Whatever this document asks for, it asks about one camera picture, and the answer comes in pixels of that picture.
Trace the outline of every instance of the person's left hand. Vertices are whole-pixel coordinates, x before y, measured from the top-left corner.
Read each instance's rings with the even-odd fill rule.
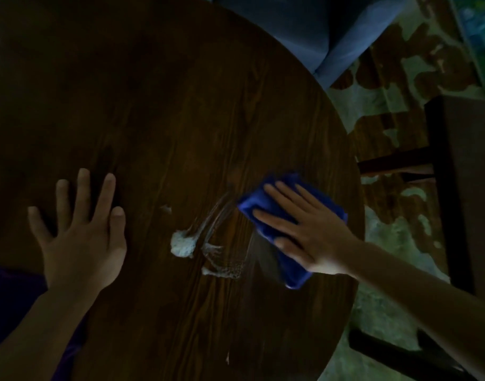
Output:
[[[67,180],[56,185],[57,228],[54,238],[37,207],[29,207],[29,224],[43,252],[48,288],[79,288],[98,294],[119,275],[126,255],[125,214],[112,210],[115,176],[108,174],[99,194],[92,220],[89,170],[78,172],[73,215]]]

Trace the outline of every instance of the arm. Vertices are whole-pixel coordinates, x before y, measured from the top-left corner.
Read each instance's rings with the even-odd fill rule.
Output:
[[[56,186],[57,237],[50,235],[36,207],[30,228],[43,253],[48,291],[0,345],[0,380],[50,380],[75,328],[99,292],[118,276],[126,253],[125,215],[111,211],[115,177],[108,174],[89,221],[89,171],[78,174],[71,215],[68,182]]]
[[[293,237],[277,238],[283,253],[305,269],[347,274],[384,293],[416,320],[443,349],[480,380],[485,380],[485,302],[357,239],[334,213],[297,186],[281,182],[265,191],[298,224],[256,210],[262,222]]]

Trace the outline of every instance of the forearm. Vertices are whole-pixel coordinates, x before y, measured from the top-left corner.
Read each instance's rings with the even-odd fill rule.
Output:
[[[485,379],[485,302],[364,243],[346,271],[403,307],[447,353]]]
[[[0,345],[0,380],[49,381],[96,295],[74,288],[41,295]]]

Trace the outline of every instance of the person's left arm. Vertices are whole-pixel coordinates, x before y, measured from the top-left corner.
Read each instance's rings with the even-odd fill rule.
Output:
[[[39,210],[29,208],[30,228],[43,252],[48,291],[0,345],[0,381],[49,381],[75,328],[99,292],[118,276],[126,254],[125,214],[120,207],[111,210],[114,191],[115,177],[108,174],[89,220],[89,171],[78,173],[73,214],[68,181],[59,180],[55,238]]]

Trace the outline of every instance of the wooden table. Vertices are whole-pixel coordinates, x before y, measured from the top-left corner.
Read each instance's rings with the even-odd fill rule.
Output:
[[[1,265],[42,270],[26,206],[53,223],[55,181],[81,166],[95,191],[115,173],[129,251],[90,312],[75,380],[320,375],[355,281],[313,275],[292,291],[252,251],[237,280],[202,275],[199,249],[170,253],[172,233],[225,192],[289,170],[341,204],[363,237],[347,134],[277,41],[204,0],[0,0]],[[240,253],[251,232],[234,211],[213,241]]]

